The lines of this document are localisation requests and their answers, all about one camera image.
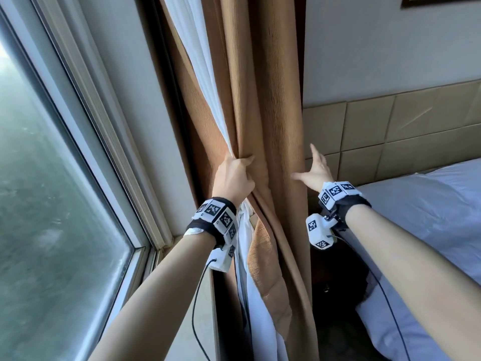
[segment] hand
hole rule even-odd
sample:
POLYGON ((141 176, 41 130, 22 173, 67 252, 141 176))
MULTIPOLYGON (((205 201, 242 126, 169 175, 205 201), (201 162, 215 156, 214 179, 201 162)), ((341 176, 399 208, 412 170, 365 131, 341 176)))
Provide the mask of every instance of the hand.
POLYGON ((247 177, 246 173, 246 167, 253 160, 253 155, 249 158, 235 159, 227 152, 224 162, 220 164, 215 174, 212 196, 223 197, 232 202, 238 209, 256 186, 254 181, 247 177))
POLYGON ((294 180, 300 180, 304 184, 320 193, 322 191, 322 185, 324 182, 334 182, 330 169, 326 163, 326 157, 319 154, 316 147, 311 144, 312 151, 312 167, 309 172, 298 173, 295 172, 291 175, 294 180))

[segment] window glass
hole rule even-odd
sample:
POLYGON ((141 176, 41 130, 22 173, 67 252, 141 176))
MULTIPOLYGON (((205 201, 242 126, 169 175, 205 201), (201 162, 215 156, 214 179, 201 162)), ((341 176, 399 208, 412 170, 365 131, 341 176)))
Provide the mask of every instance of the window glass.
POLYGON ((1 43, 0 359, 83 359, 133 247, 46 93, 1 43))

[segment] bed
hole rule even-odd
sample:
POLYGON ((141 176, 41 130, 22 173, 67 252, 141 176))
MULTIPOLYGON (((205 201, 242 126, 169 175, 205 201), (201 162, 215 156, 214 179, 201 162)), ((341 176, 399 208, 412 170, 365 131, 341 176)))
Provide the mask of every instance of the bed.
MULTIPOLYGON (((481 159, 428 174, 414 174, 359 187, 372 207, 436 248, 481 284, 481 159)), ((449 361, 414 319, 356 237, 343 237, 381 280, 413 361, 449 361)), ((367 299, 357 312, 376 349, 393 361, 407 360, 400 335, 379 285, 368 276, 367 299)))

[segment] brown curtain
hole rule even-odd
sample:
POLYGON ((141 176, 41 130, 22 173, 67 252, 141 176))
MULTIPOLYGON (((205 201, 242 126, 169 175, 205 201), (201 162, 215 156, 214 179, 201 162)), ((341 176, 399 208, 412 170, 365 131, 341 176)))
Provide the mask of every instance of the brown curtain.
MULTIPOLYGON (((201 0, 214 76, 237 157, 256 156, 249 196, 258 220, 248 267, 291 360, 317 360, 311 305, 306 189, 290 179, 304 170, 294 0, 201 0)), ((189 115, 190 144, 205 198, 226 143, 202 95, 163 0, 169 49, 189 115)), ((227 285, 236 292, 233 267, 227 285)), ((231 299, 237 299, 237 293, 231 299)), ((240 326, 240 306, 237 325, 240 326)))

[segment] wire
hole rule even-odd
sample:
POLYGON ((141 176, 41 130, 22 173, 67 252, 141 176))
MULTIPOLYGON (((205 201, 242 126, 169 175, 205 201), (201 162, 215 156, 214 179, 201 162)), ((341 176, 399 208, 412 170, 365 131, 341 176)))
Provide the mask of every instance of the wire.
POLYGON ((205 352, 204 347, 202 347, 201 341, 197 337, 197 333, 195 332, 195 326, 194 326, 194 312, 195 312, 195 304, 197 303, 197 295, 199 295, 199 289, 201 288, 201 283, 202 279, 204 278, 205 272, 207 271, 207 268, 212 262, 216 262, 217 258, 214 258, 210 260, 207 265, 204 267, 204 271, 202 271, 201 279, 199 280, 199 283, 197 285, 197 290, 195 291, 195 297, 194 297, 194 305, 192 306, 192 331, 194 332, 195 339, 197 340, 197 343, 199 344, 199 347, 201 348, 202 352, 204 353, 205 358, 210 361, 209 356, 207 356, 207 352, 205 352))
MULTIPOLYGON (((338 237, 338 236, 336 236, 336 235, 328 235, 328 237, 335 237, 335 238, 340 239, 340 240, 343 241, 344 243, 346 243, 346 244, 352 249, 352 251, 361 259, 361 261, 364 262, 364 260, 363 260, 362 257, 357 253, 357 251, 354 249, 354 247, 352 247, 351 244, 348 243, 344 238, 338 237)), ((404 341, 403 333, 401 332, 401 328, 399 327, 399 324, 397 323, 396 317, 395 317, 395 315, 394 315, 393 308, 391 307, 391 304, 389 303, 388 296, 386 295, 386 292, 385 292, 384 289, 382 288, 381 282, 378 280, 378 278, 376 277, 376 275, 374 274, 374 272, 373 272, 373 271, 371 270, 371 268, 367 265, 367 263, 364 262, 364 264, 368 267, 370 273, 372 274, 372 276, 373 276, 373 277, 376 279, 376 281, 378 282, 379 288, 381 288, 382 294, 384 295, 384 298, 386 299, 386 302, 388 303, 389 310, 391 311, 391 315, 393 316, 394 323, 396 323, 397 331, 399 332, 399 335, 401 336, 401 341, 403 342, 404 351, 406 351, 407 360, 408 360, 408 361, 411 361, 411 358, 409 357, 409 352, 407 352, 407 346, 406 346, 406 342, 404 341)))

